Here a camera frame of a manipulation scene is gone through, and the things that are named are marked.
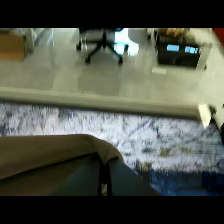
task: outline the office chair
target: office chair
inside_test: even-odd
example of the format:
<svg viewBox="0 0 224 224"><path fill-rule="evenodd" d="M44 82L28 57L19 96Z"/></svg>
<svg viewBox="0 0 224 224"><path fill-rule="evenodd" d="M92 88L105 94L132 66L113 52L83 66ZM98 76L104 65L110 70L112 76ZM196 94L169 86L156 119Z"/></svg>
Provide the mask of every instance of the office chair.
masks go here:
<svg viewBox="0 0 224 224"><path fill-rule="evenodd" d="M91 57L96 53L98 52L102 47L105 49L106 47L108 47L118 58L118 64L122 64L123 63L123 57L121 55L119 55L115 50L114 50L114 45L115 44L119 44L119 43L116 43L116 42L113 42L113 41L109 41L107 39L107 31L112 31L112 32L120 32L122 31L124 28L79 28L79 32L80 34L82 33L87 33L88 31L91 31L91 30L102 30L103 29L103 36L100 40L85 40L85 43L86 44L97 44L96 45L96 48L91 51L87 58L85 59L85 62L87 64L90 63L91 61ZM78 44L76 45L76 49L77 51L80 51L81 48L82 48L82 44L83 44L83 40L80 39ZM127 52L128 50L128 44L124 44L125 47L124 47L124 51Z"/></svg>

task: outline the brown fabric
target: brown fabric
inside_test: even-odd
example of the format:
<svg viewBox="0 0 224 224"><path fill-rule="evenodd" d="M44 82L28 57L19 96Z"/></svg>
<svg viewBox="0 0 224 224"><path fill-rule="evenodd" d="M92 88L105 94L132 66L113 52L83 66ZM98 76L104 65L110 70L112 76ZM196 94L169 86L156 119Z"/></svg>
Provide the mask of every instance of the brown fabric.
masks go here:
<svg viewBox="0 0 224 224"><path fill-rule="evenodd" d="M110 143L90 135L0 137L0 195L48 195L97 153L122 160Z"/></svg>

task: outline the red object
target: red object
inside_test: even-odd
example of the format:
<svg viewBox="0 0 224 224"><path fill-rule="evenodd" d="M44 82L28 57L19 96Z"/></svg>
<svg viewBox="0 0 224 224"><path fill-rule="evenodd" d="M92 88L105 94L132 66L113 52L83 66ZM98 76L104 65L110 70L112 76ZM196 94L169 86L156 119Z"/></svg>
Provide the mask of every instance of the red object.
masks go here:
<svg viewBox="0 0 224 224"><path fill-rule="evenodd" d="M216 33L220 42L224 45L224 28L213 28L213 31Z"/></svg>

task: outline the tiled floor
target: tiled floor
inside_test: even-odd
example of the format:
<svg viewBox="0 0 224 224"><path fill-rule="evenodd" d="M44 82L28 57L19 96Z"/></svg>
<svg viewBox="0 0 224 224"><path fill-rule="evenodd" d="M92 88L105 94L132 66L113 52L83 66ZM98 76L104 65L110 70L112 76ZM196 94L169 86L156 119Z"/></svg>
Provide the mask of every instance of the tiled floor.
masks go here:
<svg viewBox="0 0 224 224"><path fill-rule="evenodd" d="M107 50L86 65L84 58L92 47L76 52L76 28L48 30L24 62L0 61L0 96L57 103L63 95L73 104L80 94L105 102L105 97L128 97L130 102L210 103L218 108L223 104L224 56L219 48L212 48L206 71L169 68L162 75L152 72L157 65L144 29L124 29L115 38L130 44L122 66ZM215 37L207 38L217 43Z"/></svg>

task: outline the rug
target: rug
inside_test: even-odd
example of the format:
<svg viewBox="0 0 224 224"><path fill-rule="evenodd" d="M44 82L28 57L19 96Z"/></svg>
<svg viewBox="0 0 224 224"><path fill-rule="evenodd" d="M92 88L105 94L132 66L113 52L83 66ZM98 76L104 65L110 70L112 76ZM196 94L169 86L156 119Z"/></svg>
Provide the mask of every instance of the rug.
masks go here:
<svg viewBox="0 0 224 224"><path fill-rule="evenodd" d="M214 124L87 111L0 104L0 135L90 134L113 144L132 169L201 172L220 170L224 148Z"/></svg>

